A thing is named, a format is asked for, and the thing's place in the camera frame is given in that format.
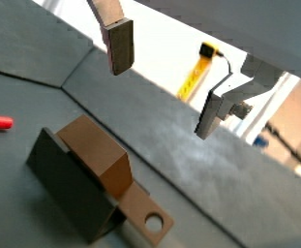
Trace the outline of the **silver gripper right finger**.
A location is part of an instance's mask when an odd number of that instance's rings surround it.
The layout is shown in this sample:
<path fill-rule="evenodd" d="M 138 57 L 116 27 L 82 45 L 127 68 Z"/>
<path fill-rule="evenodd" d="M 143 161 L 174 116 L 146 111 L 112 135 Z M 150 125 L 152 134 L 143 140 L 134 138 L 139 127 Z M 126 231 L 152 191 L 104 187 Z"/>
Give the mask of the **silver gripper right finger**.
<path fill-rule="evenodd" d="M 243 62 L 240 73 L 248 77 L 248 82 L 234 87 L 226 93 L 218 94 L 216 89 L 234 78 L 234 72 L 220 80 L 211 88 L 199 121 L 194 132 L 206 140 L 219 126 L 219 121 L 226 120 L 230 115 L 244 119 L 252 110 L 252 106 L 244 101 L 266 92 L 276 85 L 283 70 L 272 64 L 248 54 Z"/>

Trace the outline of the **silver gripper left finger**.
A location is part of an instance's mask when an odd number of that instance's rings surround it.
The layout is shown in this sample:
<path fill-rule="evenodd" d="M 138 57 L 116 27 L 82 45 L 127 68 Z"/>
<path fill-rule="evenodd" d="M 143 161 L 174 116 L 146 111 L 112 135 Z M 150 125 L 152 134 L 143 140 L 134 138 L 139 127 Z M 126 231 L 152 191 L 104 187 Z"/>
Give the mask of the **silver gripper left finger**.
<path fill-rule="evenodd" d="M 134 20 L 124 16 L 119 0 L 87 0 L 102 27 L 108 49 L 108 64 L 115 76 L 124 73 L 135 62 Z"/>

